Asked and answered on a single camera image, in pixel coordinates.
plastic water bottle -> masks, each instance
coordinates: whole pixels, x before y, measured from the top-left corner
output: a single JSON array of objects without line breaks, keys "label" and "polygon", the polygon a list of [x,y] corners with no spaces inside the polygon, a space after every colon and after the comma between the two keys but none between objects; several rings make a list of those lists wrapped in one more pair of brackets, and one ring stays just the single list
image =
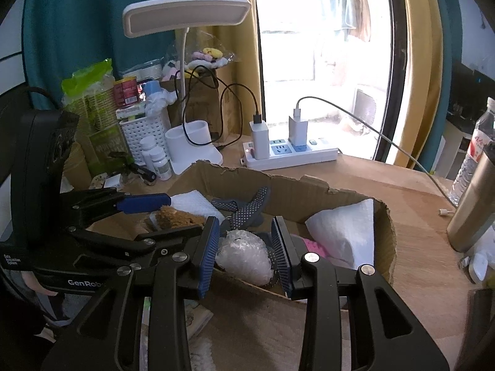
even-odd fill
[{"label": "plastic water bottle", "polygon": [[452,184],[452,190],[450,191],[450,198],[457,205],[462,197],[464,191],[471,182],[474,171],[478,166],[483,148],[490,141],[495,140],[495,100],[491,97],[487,101],[487,111],[476,122],[476,126],[473,131],[471,143],[462,162],[461,169],[455,178],[454,184]]}]

lamp head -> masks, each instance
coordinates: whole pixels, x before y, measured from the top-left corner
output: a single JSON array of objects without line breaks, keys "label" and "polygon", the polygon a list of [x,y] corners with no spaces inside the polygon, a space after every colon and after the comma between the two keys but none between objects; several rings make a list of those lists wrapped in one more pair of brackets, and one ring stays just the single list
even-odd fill
[{"label": "lamp head", "polygon": [[239,25],[251,9],[249,0],[147,0],[122,13],[124,34],[139,37],[174,29]]}]

white plastic basket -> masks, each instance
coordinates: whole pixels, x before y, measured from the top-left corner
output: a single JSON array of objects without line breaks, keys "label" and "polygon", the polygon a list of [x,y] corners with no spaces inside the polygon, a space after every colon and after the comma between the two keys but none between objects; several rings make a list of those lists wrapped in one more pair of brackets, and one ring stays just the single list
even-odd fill
[{"label": "white plastic basket", "polygon": [[124,133],[127,145],[131,151],[132,157],[136,163],[143,161],[141,156],[141,146],[139,141],[145,136],[152,135],[157,140],[157,145],[161,146],[165,151],[167,159],[170,160],[168,153],[167,142],[165,141],[165,126],[163,125],[162,116],[143,117],[137,120],[121,121],[120,128]]}]

teal curtain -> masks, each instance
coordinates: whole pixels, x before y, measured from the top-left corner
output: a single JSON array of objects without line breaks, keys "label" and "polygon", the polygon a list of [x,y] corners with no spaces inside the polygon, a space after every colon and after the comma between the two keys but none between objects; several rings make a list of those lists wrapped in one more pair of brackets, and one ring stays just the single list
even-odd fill
[{"label": "teal curtain", "polygon": [[[114,75],[134,65],[161,58],[174,42],[174,32],[129,39],[122,11],[143,0],[26,0],[22,45],[29,85],[62,98],[63,79],[93,63],[111,58]],[[31,96],[39,109],[53,108],[43,96]]]},{"label": "teal curtain", "polygon": [[452,62],[454,60],[460,61],[462,57],[462,18],[459,0],[438,0],[438,5],[444,36],[444,65],[441,77],[440,100],[432,129],[419,155],[419,163],[428,171],[433,166],[440,146],[441,135],[444,132],[447,109],[449,108]]}]

wall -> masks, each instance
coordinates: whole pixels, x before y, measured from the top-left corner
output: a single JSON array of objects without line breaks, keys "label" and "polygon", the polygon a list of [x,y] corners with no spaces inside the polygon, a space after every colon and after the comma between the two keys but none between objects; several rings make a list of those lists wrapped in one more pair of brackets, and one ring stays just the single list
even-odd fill
[{"label": "wall", "polygon": [[462,64],[495,79],[495,33],[474,0],[459,0],[459,5],[463,32]]},{"label": "wall", "polygon": [[[21,45],[23,8],[24,0],[16,0],[0,24],[0,97],[25,81]],[[11,179],[8,177],[0,185],[0,236],[10,221]]]}]

